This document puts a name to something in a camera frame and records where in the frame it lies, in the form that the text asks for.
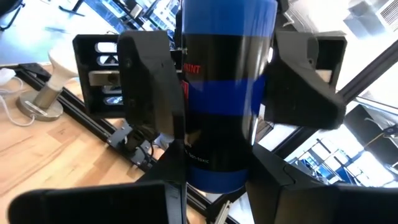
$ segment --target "black plastic mount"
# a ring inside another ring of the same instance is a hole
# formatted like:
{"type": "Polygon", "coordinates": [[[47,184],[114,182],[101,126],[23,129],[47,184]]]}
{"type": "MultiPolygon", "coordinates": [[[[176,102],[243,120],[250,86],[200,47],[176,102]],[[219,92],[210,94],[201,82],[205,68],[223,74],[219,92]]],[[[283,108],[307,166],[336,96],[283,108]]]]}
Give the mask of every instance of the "black plastic mount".
{"type": "MultiPolygon", "coordinates": [[[[49,80],[51,76],[51,74],[45,71],[37,63],[5,66],[5,68],[15,70],[17,77],[19,77],[22,81],[24,81],[37,91],[41,90],[44,87],[45,83],[49,80]]],[[[64,112],[67,115],[71,116],[86,129],[91,131],[100,140],[109,143],[109,139],[117,138],[114,139],[113,143],[118,145],[116,147],[112,147],[113,144],[110,144],[110,149],[115,150],[128,161],[131,161],[132,163],[137,162],[138,164],[139,161],[144,158],[144,154],[140,150],[136,151],[136,153],[131,154],[129,152],[123,151],[124,146],[120,147],[120,144],[124,143],[125,134],[127,134],[125,132],[122,132],[123,127],[126,127],[125,125],[117,130],[112,124],[104,119],[93,119],[91,116],[88,116],[85,113],[85,104],[79,98],[77,98],[76,95],[74,95],[66,88],[64,88],[61,92],[60,96],[58,97],[58,101],[63,106],[64,112]]],[[[156,162],[157,161],[155,159],[151,159],[149,166],[147,166],[146,164],[141,164],[142,166],[139,166],[139,168],[146,172],[150,169],[150,167],[154,166],[156,162]]],[[[191,186],[187,186],[187,204],[204,217],[208,216],[208,212],[206,211],[206,209],[211,205],[211,202],[202,194],[198,193],[191,186]]],[[[238,222],[236,222],[232,218],[229,218],[227,219],[227,223],[237,224],[238,222]]]]}
{"type": "MultiPolygon", "coordinates": [[[[250,165],[246,190],[254,223],[396,221],[398,189],[323,185],[258,144],[254,145],[250,165]]],[[[158,164],[134,184],[33,190],[12,201],[8,217],[11,224],[119,224],[130,220],[134,210],[135,223],[185,224],[185,168],[184,143],[174,141],[158,164]],[[148,210],[155,210],[157,215],[148,216],[148,210]]],[[[228,217],[226,223],[234,220],[228,217]]]]}
{"type": "Polygon", "coordinates": [[[335,129],[343,122],[345,104],[333,86],[346,40],[335,36],[319,38],[320,44],[311,33],[275,32],[274,55],[265,71],[263,103],[267,121],[320,129],[335,129]],[[337,54],[328,54],[332,50],[337,54]],[[327,83],[316,70],[329,70],[334,78],[327,83]]]}
{"type": "MultiPolygon", "coordinates": [[[[119,76],[119,62],[117,60],[118,54],[116,48],[105,52],[98,47],[101,44],[116,46],[118,38],[119,35],[77,35],[73,40],[73,48],[75,50],[80,85],[85,99],[86,112],[93,118],[126,117],[123,101],[121,100],[121,78],[119,76]],[[104,63],[101,62],[102,58],[106,58],[104,63]],[[114,71],[115,73],[109,76],[109,83],[107,85],[100,86],[90,83],[89,73],[93,71],[114,71]],[[107,100],[110,99],[110,101],[112,101],[112,99],[117,98],[120,98],[118,103],[109,103],[107,100]]],[[[177,75],[179,75],[182,69],[182,52],[181,50],[171,50],[170,54],[174,61],[177,75]]]]}
{"type": "Polygon", "coordinates": [[[130,162],[143,171],[147,171],[152,167],[151,162],[153,160],[153,158],[150,158],[151,161],[147,159],[150,157],[150,155],[146,153],[151,147],[150,143],[142,138],[135,139],[134,136],[132,136],[133,134],[133,128],[127,122],[124,122],[106,142],[112,146],[117,153],[128,158],[130,162]]]}
{"type": "MultiPolygon", "coordinates": [[[[398,62],[398,40],[374,59],[359,74],[357,74],[338,94],[348,104],[360,93],[367,89],[372,83],[380,78],[386,71],[398,62]]],[[[318,131],[317,128],[299,127],[273,152],[282,158],[286,158],[296,148],[300,147],[309,137],[318,131]]]]}

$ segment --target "desk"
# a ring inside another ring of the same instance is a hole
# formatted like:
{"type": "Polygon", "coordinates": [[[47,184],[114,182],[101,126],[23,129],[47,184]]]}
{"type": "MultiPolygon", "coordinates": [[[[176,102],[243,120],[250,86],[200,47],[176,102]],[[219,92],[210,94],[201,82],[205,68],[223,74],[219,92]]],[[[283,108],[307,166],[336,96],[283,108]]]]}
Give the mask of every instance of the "desk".
{"type": "MultiPolygon", "coordinates": [[[[44,65],[49,73],[51,65],[44,65]]],[[[2,88],[18,89],[11,80],[2,88]]],[[[82,99],[80,84],[70,80],[66,87],[82,99]]],[[[24,90],[31,87],[24,85],[24,90]]],[[[12,117],[28,122],[16,108],[17,94],[6,98],[12,117]]],[[[119,126],[119,119],[109,120],[119,126]]],[[[0,109],[0,224],[7,223],[6,212],[17,195],[38,188],[70,188],[104,184],[135,182],[144,173],[113,151],[104,142],[67,114],[45,123],[35,121],[32,126],[14,126],[0,109]]],[[[155,150],[159,158],[163,151],[155,150]]],[[[196,211],[188,208],[190,223],[205,223],[196,211]]]]}
{"type": "Polygon", "coordinates": [[[69,12],[78,16],[85,16],[83,14],[77,13],[77,10],[79,10],[80,6],[83,4],[84,1],[85,0],[78,0],[72,9],[66,9],[62,6],[58,6],[58,8],[64,12],[69,12]]]}

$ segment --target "white surface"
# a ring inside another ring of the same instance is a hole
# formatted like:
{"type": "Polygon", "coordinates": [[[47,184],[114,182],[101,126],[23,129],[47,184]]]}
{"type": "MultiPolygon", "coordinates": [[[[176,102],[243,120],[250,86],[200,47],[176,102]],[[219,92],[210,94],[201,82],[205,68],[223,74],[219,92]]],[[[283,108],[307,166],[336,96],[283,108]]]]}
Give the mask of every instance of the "white surface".
{"type": "Polygon", "coordinates": [[[9,80],[15,76],[13,69],[2,68],[0,69],[0,86],[5,85],[9,80]]]}
{"type": "Polygon", "coordinates": [[[242,197],[232,203],[231,208],[229,209],[229,215],[239,223],[254,224],[248,193],[245,193],[242,197]]]}
{"type": "Polygon", "coordinates": [[[57,44],[49,51],[49,59],[54,70],[47,85],[55,91],[61,91],[69,79],[78,76],[72,42],[57,44]]]}
{"type": "Polygon", "coordinates": [[[20,78],[12,76],[10,79],[12,79],[12,78],[14,78],[15,80],[17,80],[17,81],[19,82],[19,89],[18,89],[18,90],[0,89],[0,103],[2,104],[2,106],[3,106],[3,108],[4,108],[4,111],[6,112],[6,115],[7,115],[7,117],[8,117],[8,120],[9,120],[11,123],[13,123],[13,124],[15,124],[15,125],[17,125],[17,126],[20,126],[20,127],[28,127],[28,126],[30,126],[31,124],[33,124],[33,122],[35,121],[35,116],[32,115],[32,116],[31,116],[31,120],[30,120],[28,123],[26,123],[26,124],[22,124],[22,123],[19,123],[19,122],[15,121],[15,120],[12,118],[11,112],[8,110],[7,103],[6,103],[5,99],[4,99],[4,97],[6,97],[7,95],[15,94],[15,93],[21,91],[21,90],[23,89],[23,87],[24,87],[24,82],[23,82],[20,78]]]}
{"type": "Polygon", "coordinates": [[[307,32],[329,32],[340,30],[348,41],[337,90],[342,89],[362,69],[398,39],[398,32],[385,32],[367,39],[358,39],[345,24],[350,15],[349,7],[363,0],[298,0],[290,3],[290,11],[296,13],[307,32]]]}
{"type": "Polygon", "coordinates": [[[369,100],[382,103],[393,108],[398,108],[398,97],[396,95],[398,63],[393,65],[386,73],[376,80],[360,96],[369,100]]]}
{"type": "Polygon", "coordinates": [[[288,126],[284,124],[275,124],[274,129],[259,141],[259,144],[272,151],[277,147],[287,136],[293,133],[295,126],[288,126]]]}

